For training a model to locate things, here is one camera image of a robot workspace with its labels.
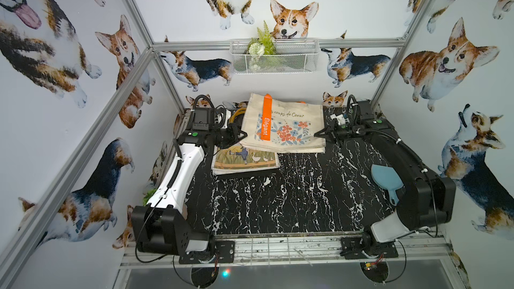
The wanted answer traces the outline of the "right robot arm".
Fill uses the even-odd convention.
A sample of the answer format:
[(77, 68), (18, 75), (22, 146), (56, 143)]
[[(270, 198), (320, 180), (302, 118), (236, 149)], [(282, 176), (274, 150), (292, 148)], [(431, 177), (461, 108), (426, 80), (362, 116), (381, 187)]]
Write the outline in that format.
[(372, 165), (373, 182), (389, 193), (392, 214), (366, 227), (366, 247), (388, 244), (415, 231), (438, 228), (451, 221), (456, 184), (440, 177), (400, 137), (393, 124), (378, 118), (367, 100), (350, 96), (344, 115), (336, 116), (328, 126), (329, 139), (344, 143), (362, 139), (371, 144), (387, 161)]

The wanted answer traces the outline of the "cream bag yellow handles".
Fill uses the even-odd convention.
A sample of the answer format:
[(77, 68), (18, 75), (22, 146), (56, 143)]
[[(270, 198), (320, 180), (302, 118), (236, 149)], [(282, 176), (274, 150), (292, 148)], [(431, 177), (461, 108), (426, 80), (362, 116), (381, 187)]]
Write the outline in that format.
[(211, 163), (214, 175), (229, 175), (278, 169), (277, 153), (258, 151), (236, 143), (227, 149), (217, 149)]

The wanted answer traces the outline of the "cream bag orange handles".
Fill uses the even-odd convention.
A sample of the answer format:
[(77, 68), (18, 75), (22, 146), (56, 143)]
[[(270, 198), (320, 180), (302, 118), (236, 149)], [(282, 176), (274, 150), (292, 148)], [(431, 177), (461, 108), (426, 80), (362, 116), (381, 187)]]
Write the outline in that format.
[(315, 133), (324, 127), (321, 105), (281, 102), (253, 93), (242, 121), (247, 137), (240, 144), (273, 153), (323, 153), (325, 140)]

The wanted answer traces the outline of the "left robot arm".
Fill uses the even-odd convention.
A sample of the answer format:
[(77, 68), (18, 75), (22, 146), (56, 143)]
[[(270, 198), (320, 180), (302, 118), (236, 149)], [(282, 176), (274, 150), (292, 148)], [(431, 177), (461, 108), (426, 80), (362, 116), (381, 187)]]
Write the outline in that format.
[(175, 157), (160, 186), (144, 206), (136, 206), (131, 216), (135, 234), (135, 254), (194, 257), (212, 261), (216, 241), (208, 231), (195, 231), (184, 217), (186, 194), (198, 167), (212, 162), (216, 149), (227, 149), (247, 134), (231, 121), (231, 112), (215, 107), (209, 97), (194, 100), (184, 131), (173, 142)]

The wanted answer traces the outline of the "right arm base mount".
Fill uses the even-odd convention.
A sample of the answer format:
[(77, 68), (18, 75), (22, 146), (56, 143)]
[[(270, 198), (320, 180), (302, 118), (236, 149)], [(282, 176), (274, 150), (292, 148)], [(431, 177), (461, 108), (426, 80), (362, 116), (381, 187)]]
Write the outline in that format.
[(378, 258), (398, 258), (393, 242), (378, 243), (368, 234), (361, 237), (341, 238), (340, 256), (347, 260), (377, 260)]

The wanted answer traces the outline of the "black canvas bag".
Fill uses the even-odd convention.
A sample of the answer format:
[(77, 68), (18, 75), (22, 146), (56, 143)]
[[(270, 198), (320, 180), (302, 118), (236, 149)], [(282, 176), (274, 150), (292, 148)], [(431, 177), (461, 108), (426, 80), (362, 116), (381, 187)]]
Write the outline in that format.
[(219, 179), (250, 179), (252, 177), (266, 177), (270, 175), (274, 175), (280, 173), (280, 169), (265, 169), (265, 170), (259, 170), (259, 171), (245, 171), (245, 172), (238, 172), (238, 173), (227, 173), (227, 174), (221, 174), (216, 175)]

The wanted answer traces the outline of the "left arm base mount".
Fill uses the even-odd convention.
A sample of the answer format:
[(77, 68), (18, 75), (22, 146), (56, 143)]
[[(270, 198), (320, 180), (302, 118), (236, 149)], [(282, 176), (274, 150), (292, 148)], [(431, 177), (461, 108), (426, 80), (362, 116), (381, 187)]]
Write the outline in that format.
[(179, 258), (181, 265), (186, 264), (231, 264), (234, 262), (235, 241), (219, 241), (207, 245), (204, 252), (189, 252)]

